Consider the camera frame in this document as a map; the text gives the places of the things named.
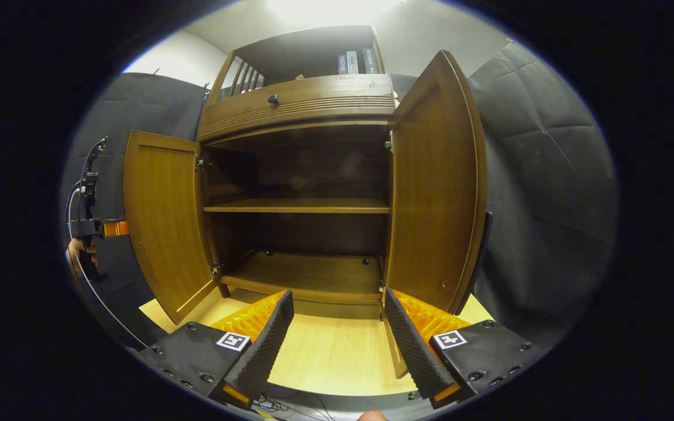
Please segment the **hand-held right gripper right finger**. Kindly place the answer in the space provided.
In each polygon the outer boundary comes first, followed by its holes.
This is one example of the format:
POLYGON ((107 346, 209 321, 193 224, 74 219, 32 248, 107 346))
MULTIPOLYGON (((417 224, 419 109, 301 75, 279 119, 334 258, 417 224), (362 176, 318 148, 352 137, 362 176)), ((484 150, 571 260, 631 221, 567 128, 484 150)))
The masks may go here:
POLYGON ((495 320, 469 323, 395 289, 383 312, 422 399, 433 408, 470 399, 514 378, 539 347, 495 320))

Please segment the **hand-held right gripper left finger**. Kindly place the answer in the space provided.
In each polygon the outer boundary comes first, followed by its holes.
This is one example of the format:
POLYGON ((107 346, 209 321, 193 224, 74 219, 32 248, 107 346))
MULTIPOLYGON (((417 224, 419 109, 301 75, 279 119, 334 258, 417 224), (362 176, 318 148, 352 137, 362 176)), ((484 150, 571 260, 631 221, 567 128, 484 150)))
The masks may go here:
POLYGON ((138 354, 160 375, 206 399, 251 407, 260 399, 294 317, 279 291, 219 322, 189 322, 138 354))

